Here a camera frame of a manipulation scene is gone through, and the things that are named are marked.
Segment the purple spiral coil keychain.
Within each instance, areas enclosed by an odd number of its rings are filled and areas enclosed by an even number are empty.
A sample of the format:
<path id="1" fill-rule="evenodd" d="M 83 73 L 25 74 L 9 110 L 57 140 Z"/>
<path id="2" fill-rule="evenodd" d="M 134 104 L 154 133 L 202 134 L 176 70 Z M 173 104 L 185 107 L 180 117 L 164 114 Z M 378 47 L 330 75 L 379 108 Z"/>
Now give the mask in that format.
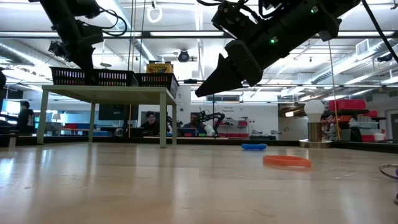
<path id="1" fill-rule="evenodd" d="M 382 164 L 378 167 L 378 169 L 379 169 L 380 173 L 382 173 L 386 177 L 394 179 L 394 180 L 398 180 L 398 164 Z M 386 169 L 394 169 L 395 174 L 390 174 L 390 173 L 386 172 Z"/>

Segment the black monitor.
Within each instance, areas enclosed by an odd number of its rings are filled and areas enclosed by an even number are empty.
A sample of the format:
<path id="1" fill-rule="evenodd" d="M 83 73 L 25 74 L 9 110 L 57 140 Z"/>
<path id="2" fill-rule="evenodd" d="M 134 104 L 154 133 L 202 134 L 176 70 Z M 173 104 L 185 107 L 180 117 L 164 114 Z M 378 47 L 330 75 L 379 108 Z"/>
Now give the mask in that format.
<path id="1" fill-rule="evenodd" d="M 137 120 L 138 105 L 100 104 L 98 119 L 104 121 Z"/>

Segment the black mesh plastic basket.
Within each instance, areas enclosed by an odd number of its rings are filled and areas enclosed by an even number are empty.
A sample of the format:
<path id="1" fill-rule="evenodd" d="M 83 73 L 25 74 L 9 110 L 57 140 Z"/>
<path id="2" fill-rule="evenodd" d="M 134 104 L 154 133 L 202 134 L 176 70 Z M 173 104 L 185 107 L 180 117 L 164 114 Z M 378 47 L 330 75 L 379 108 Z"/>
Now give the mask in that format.
<path id="1" fill-rule="evenodd" d="M 135 73 L 139 86 L 142 87 L 164 87 L 176 97 L 179 84 L 173 73 Z"/>
<path id="2" fill-rule="evenodd" d="M 94 85 L 84 83 L 82 70 L 77 68 L 50 67 L 54 85 Z"/>
<path id="3" fill-rule="evenodd" d="M 133 71 L 94 69 L 96 86 L 139 86 Z"/>

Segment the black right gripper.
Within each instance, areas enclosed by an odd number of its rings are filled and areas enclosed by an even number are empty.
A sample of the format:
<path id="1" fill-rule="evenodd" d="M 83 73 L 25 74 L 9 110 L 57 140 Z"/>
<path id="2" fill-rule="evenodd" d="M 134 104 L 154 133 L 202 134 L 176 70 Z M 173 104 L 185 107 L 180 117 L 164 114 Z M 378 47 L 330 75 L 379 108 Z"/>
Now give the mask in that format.
<path id="1" fill-rule="evenodd" d="M 325 28 L 325 7 L 320 2 L 287 2 L 273 15 L 226 46 L 228 58 L 218 55 L 211 75 L 195 91 L 197 97 L 259 83 L 265 68 Z"/>

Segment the blue spiral coil keychain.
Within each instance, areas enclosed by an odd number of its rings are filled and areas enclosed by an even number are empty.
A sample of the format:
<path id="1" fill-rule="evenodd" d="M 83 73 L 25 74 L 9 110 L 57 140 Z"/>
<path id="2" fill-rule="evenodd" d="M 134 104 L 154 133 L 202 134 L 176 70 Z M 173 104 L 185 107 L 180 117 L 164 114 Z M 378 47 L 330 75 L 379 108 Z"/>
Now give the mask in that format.
<path id="1" fill-rule="evenodd" d="M 242 144 L 241 147 L 244 151 L 265 151 L 267 144 Z"/>

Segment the white light bulb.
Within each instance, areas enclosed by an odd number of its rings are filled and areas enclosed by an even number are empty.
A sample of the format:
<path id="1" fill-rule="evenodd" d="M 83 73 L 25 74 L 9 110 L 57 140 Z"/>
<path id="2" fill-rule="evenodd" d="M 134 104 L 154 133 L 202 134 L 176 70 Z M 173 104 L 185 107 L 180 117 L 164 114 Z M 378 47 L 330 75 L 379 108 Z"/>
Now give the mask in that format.
<path id="1" fill-rule="evenodd" d="M 309 123 L 319 123 L 324 110 L 324 104 L 320 100 L 310 100 L 304 106 L 304 112 Z"/>

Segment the person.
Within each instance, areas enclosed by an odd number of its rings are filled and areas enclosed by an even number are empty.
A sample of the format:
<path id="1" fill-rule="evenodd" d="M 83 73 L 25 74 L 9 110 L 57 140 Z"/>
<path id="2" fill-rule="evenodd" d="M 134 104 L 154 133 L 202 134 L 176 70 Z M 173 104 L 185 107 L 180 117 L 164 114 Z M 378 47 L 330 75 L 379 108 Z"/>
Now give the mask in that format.
<path id="1" fill-rule="evenodd" d="M 17 120 L 17 130 L 20 134 L 31 135 L 35 130 L 34 112 L 28 101 L 20 103 L 20 112 Z"/>
<path id="2" fill-rule="evenodd" d="M 189 134 L 191 136 L 206 134 L 205 125 L 198 119 L 198 113 L 191 113 L 190 122 L 183 125 L 182 133 L 183 135 Z"/>
<path id="3" fill-rule="evenodd" d="M 156 120 L 156 116 L 153 111 L 148 111 L 146 113 L 146 122 L 141 125 L 141 128 L 153 136 L 160 133 L 159 122 Z"/>

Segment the red storage bin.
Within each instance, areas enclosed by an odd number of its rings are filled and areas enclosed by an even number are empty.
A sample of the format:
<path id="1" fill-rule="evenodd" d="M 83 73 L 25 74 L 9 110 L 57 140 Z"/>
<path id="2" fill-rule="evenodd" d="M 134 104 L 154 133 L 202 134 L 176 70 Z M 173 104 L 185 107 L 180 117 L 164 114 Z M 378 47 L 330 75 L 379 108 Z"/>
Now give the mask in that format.
<path id="1" fill-rule="evenodd" d="M 364 100 L 331 100 L 328 107 L 330 111 L 365 110 L 366 103 Z"/>

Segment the white ceiling air vent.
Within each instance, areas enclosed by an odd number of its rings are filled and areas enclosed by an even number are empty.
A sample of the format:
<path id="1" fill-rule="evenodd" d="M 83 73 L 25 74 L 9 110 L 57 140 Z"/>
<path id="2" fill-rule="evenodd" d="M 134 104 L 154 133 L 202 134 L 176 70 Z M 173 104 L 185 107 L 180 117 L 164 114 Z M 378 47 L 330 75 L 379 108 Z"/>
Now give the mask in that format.
<path id="1" fill-rule="evenodd" d="M 368 39 L 364 39 L 360 43 L 356 44 L 356 55 L 357 56 L 367 54 L 368 52 L 369 52 L 369 40 Z"/>

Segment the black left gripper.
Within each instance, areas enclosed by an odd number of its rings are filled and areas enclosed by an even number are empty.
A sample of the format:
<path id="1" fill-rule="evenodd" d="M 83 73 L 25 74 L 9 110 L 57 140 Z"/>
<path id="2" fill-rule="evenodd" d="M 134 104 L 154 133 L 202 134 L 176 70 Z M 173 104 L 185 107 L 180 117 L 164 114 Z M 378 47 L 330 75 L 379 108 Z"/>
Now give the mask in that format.
<path id="1" fill-rule="evenodd" d="M 75 28 L 70 32 L 70 36 L 64 42 L 67 61 L 73 62 L 83 69 L 84 83 L 94 83 L 93 75 L 93 59 L 94 44 L 103 41 L 103 30 L 98 26 L 86 23 L 77 23 Z"/>

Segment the black ceiling spotlight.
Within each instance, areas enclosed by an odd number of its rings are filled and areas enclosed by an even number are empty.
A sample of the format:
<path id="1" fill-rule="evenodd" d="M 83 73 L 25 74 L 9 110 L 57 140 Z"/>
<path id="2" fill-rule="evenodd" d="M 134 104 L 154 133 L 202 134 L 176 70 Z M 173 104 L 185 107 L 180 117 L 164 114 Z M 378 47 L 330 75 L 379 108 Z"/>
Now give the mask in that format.
<path id="1" fill-rule="evenodd" d="M 68 52 L 62 42 L 51 41 L 48 51 L 57 57 L 61 57 L 64 60 L 68 60 Z"/>

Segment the round metal lamp base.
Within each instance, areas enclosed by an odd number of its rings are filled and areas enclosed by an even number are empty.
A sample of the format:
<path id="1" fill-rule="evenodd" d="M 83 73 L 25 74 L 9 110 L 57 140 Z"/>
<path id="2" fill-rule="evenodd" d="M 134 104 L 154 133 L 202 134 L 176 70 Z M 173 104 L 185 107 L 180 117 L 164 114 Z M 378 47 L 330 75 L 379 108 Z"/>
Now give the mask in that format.
<path id="1" fill-rule="evenodd" d="M 300 147 L 331 148 L 331 141 L 322 138 L 322 124 L 308 123 L 308 138 L 299 141 Z"/>

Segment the orange rubber band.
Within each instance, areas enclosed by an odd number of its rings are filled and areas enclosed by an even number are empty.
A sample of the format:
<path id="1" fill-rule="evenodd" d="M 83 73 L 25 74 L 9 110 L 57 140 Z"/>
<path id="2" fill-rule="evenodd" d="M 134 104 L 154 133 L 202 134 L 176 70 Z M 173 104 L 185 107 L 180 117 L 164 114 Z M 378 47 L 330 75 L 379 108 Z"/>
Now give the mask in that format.
<path id="1" fill-rule="evenodd" d="M 296 156 L 264 156 L 264 164 L 271 164 L 275 166 L 288 166 L 288 167 L 306 167 L 311 168 L 312 162 L 308 159 Z"/>

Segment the green perforated metal shelf riser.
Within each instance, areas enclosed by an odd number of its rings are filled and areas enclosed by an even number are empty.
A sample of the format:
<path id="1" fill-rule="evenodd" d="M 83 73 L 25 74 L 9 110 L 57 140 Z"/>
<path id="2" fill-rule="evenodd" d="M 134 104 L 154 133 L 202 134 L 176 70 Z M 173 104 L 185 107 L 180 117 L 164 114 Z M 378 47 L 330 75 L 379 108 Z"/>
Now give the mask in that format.
<path id="1" fill-rule="evenodd" d="M 45 119 L 49 93 L 56 93 L 75 100 L 84 101 L 91 105 L 89 142 L 93 140 L 95 108 L 97 104 L 159 105 L 159 144 L 161 148 L 166 148 L 167 107 L 170 105 L 172 106 L 172 145 L 176 145 L 177 143 L 177 102 L 166 87 L 44 85 L 42 87 L 37 144 L 44 143 Z"/>

